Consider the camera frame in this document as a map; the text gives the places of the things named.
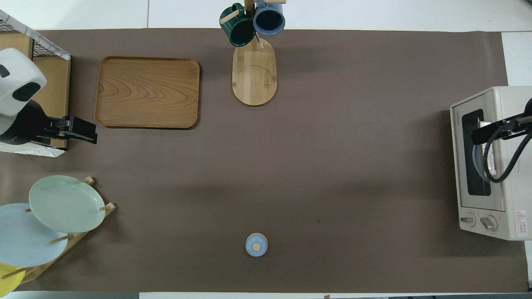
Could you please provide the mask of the blue grey mug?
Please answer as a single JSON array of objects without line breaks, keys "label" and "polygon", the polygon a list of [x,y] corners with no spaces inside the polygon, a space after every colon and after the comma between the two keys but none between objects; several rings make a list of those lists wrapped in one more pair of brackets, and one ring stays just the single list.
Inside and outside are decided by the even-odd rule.
[{"label": "blue grey mug", "polygon": [[276,36],[285,28],[283,4],[286,0],[256,0],[255,30],[263,36]]}]

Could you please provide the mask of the rectangular wooden serving tray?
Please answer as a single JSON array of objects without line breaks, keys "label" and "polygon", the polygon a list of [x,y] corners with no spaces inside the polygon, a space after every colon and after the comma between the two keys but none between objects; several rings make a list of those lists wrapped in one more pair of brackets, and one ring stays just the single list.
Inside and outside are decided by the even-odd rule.
[{"label": "rectangular wooden serving tray", "polygon": [[105,127],[180,130],[197,123],[194,59],[109,56],[99,64],[94,117]]}]

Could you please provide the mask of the dark green mug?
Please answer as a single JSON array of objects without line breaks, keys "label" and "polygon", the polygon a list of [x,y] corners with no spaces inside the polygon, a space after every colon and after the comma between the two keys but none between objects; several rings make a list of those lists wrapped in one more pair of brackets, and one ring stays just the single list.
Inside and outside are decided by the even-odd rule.
[{"label": "dark green mug", "polygon": [[220,15],[219,24],[235,47],[249,44],[256,35],[253,20],[246,15],[244,6],[239,2],[226,8]]}]

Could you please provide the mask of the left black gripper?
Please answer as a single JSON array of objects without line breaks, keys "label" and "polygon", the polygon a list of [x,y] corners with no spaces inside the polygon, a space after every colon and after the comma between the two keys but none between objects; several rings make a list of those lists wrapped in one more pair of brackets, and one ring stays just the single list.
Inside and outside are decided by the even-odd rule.
[{"label": "left black gripper", "polygon": [[65,117],[48,117],[50,125],[44,129],[44,138],[55,140],[80,140],[97,144],[96,125],[72,115]]}]

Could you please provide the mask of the yellow plate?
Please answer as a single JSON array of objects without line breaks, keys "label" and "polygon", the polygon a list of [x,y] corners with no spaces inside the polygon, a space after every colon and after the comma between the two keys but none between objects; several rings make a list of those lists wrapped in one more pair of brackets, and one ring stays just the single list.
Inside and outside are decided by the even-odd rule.
[{"label": "yellow plate", "polygon": [[12,267],[0,263],[0,298],[11,293],[25,277],[24,267]]}]

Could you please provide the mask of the light blue racked plate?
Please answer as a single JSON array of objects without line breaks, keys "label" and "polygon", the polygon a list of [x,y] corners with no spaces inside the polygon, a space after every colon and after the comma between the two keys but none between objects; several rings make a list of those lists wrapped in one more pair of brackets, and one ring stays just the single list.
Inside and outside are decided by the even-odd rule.
[{"label": "light blue racked plate", "polygon": [[58,258],[67,240],[50,244],[66,236],[42,224],[27,203],[0,206],[0,263],[14,267],[36,267]]}]

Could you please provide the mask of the light blue round plate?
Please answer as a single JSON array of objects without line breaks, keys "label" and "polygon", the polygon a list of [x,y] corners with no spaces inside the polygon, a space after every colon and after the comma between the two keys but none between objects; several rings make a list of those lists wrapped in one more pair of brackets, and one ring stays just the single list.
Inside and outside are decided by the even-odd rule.
[{"label": "light blue round plate", "polygon": [[484,150],[482,145],[474,145],[473,146],[473,165],[475,167],[475,170],[477,174],[485,181],[490,182],[490,180],[486,176],[486,172],[484,169],[483,159],[484,159]]}]

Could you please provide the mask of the brown table mat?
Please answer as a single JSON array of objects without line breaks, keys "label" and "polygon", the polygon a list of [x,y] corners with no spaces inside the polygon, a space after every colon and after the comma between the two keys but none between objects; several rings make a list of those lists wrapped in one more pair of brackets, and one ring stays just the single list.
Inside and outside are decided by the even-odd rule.
[{"label": "brown table mat", "polygon": [[234,96],[219,28],[43,35],[71,54],[69,111],[87,121],[105,57],[194,59],[201,87],[190,130],[99,126],[57,158],[0,152],[0,206],[56,174],[93,176],[116,205],[21,291],[527,291],[523,242],[458,223],[449,108],[507,84],[500,33],[286,30],[261,107]]}]

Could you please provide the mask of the beige toaster oven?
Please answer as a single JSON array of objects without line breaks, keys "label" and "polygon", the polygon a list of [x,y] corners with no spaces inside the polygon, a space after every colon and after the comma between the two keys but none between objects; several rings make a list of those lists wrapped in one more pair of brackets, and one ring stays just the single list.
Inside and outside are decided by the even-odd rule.
[{"label": "beige toaster oven", "polygon": [[473,130],[524,112],[532,86],[496,86],[450,107],[460,229],[502,240],[532,240],[532,131],[493,138],[484,150],[490,182],[473,165]]}]

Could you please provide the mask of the wooden plate rack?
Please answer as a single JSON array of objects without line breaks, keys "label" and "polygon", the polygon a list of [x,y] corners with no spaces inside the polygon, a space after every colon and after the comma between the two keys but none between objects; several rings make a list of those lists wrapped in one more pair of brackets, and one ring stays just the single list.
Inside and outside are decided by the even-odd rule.
[{"label": "wooden plate rack", "polygon": [[[85,178],[85,179],[78,179],[78,181],[86,182],[86,183],[88,183],[89,185],[91,185],[93,187],[94,179],[92,177],[90,177],[90,176]],[[111,214],[115,210],[115,208],[116,208],[116,206],[113,203],[105,203],[105,206],[102,208],[102,210],[105,211],[105,218],[109,214]],[[29,206],[29,209],[25,210],[25,212],[32,212],[32,210],[30,210],[30,206]],[[40,276],[48,267],[50,267],[53,263],[55,263],[58,259],[60,259],[78,241],[80,241],[84,236],[86,236],[87,233],[89,233],[89,231],[85,232],[85,233],[66,233],[66,236],[58,238],[57,240],[52,240],[50,242],[50,244],[54,244],[54,243],[60,242],[61,240],[67,240],[68,244],[67,244],[67,246],[65,248],[65,251],[58,258],[54,259],[53,261],[51,261],[49,263],[46,263],[46,264],[43,264],[43,265],[39,265],[39,266],[36,266],[36,267],[25,267],[25,269],[26,269],[25,277],[23,278],[22,282],[27,282],[27,281],[33,280],[34,278]]]}]

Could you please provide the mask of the wooden mug tree stand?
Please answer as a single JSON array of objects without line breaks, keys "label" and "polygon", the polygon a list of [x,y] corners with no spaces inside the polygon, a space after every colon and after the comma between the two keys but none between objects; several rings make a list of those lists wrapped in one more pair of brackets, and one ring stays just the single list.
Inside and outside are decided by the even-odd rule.
[{"label": "wooden mug tree stand", "polygon": [[[246,15],[254,20],[256,0],[244,0]],[[235,47],[232,59],[232,90],[243,104],[261,106],[277,91],[277,63],[271,44],[256,31],[246,46]]]}]

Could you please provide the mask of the pale green plate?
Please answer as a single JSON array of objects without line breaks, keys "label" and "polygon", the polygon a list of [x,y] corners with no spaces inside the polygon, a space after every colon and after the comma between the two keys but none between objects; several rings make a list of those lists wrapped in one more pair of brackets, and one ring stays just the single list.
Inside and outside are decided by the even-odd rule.
[{"label": "pale green plate", "polygon": [[35,182],[29,191],[29,206],[42,224],[63,233],[85,233],[105,219],[101,195],[70,176],[47,176]]}]

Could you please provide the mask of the small blue lidded jar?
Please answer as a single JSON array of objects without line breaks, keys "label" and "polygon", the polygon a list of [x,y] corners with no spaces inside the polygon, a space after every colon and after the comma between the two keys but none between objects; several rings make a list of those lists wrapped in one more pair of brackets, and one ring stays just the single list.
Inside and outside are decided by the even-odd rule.
[{"label": "small blue lidded jar", "polygon": [[262,257],[268,250],[268,240],[262,233],[252,233],[247,237],[244,248],[250,257]]}]

